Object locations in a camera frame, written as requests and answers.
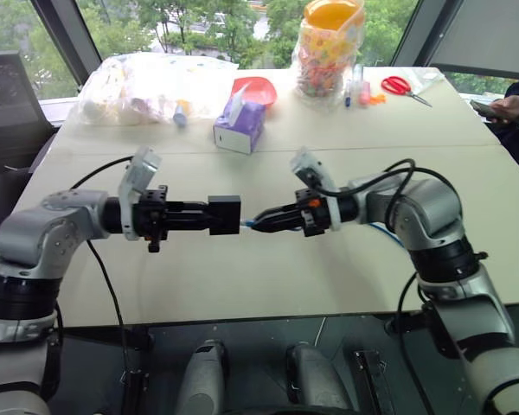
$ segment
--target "orange lid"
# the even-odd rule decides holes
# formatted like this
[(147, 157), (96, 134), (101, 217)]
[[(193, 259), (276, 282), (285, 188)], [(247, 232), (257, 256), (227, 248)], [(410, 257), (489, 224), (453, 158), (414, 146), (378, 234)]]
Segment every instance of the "orange lid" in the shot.
[(351, 0), (314, 0), (304, 8), (304, 18), (320, 29), (339, 30), (358, 10)]

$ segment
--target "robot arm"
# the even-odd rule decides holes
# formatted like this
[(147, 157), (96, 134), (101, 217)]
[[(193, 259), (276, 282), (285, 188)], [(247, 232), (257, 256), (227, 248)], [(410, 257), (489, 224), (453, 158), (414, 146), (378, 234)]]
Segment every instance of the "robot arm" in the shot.
[(323, 184), (332, 181), (321, 162), (304, 150), (292, 160), (292, 171), (307, 188), (296, 192), (296, 203), (258, 215), (252, 229), (270, 233), (301, 227), (305, 236), (324, 233), (332, 228), (335, 205), (337, 228), (341, 222), (390, 218), (484, 410), (519, 413), (519, 348), (514, 346), (513, 325), (480, 263), (485, 254), (474, 253), (465, 236), (455, 190), (434, 179), (411, 181), (390, 205), (405, 173), (369, 186), (365, 184), (381, 174), (353, 180), (334, 192), (334, 186)]
[(129, 240), (145, 237), (149, 252), (158, 252), (168, 231), (239, 232), (238, 196), (166, 201), (166, 186), (146, 190), (158, 164), (159, 157), (143, 148), (125, 172), (119, 198), (71, 189), (12, 214), (0, 226), (0, 413), (48, 414), (44, 399), (59, 381), (53, 368), (61, 347), (52, 334), (54, 307), (81, 243), (124, 233)]

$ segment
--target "plastic container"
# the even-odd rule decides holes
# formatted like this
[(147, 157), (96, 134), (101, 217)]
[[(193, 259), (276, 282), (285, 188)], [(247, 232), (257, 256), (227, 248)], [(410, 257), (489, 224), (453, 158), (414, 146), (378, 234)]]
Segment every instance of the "plastic container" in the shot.
[(277, 91), (275, 91), (273, 84), (260, 76), (250, 76), (234, 80), (231, 97), (246, 84), (246, 90), (242, 94), (242, 98), (245, 101), (262, 104), (269, 108), (277, 100)]
[(356, 62), (363, 42), (363, 0), (314, 0), (304, 8), (293, 60), (298, 88), (323, 97), (342, 90), (343, 72)]

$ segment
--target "black chair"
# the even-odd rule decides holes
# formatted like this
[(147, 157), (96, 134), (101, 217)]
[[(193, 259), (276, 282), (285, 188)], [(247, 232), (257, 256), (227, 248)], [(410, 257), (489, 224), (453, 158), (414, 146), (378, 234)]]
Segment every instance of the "black chair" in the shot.
[(0, 223), (29, 182), (33, 170), (29, 166), (55, 132), (44, 117), (19, 54), (0, 53)]

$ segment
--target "red bowl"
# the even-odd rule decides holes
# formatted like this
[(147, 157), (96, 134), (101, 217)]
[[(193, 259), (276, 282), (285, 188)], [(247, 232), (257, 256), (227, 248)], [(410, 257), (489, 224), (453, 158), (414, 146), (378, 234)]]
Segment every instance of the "red bowl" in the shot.
[(257, 102), (269, 108), (277, 100), (277, 91), (269, 80), (260, 76), (250, 76), (234, 80), (231, 97), (235, 95), (245, 84), (250, 84), (242, 94), (247, 101)]

